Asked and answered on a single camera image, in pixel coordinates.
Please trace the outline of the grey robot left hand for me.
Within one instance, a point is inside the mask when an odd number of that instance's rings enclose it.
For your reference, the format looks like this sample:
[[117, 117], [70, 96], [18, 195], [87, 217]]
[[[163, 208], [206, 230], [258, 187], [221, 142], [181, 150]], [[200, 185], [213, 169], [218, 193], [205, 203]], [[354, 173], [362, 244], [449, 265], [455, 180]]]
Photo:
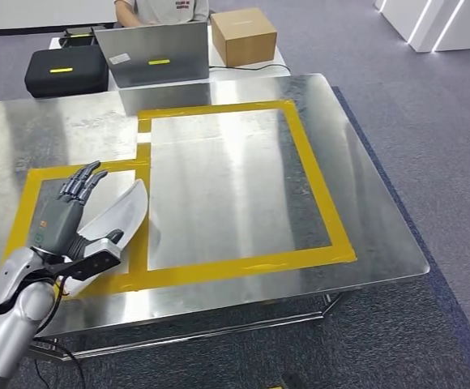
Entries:
[[96, 240], [85, 238], [78, 230], [92, 192], [108, 174], [105, 169], [101, 170], [101, 165], [99, 160], [84, 165], [64, 182], [42, 210], [33, 248], [52, 263], [63, 257], [73, 262], [83, 261], [85, 249]]

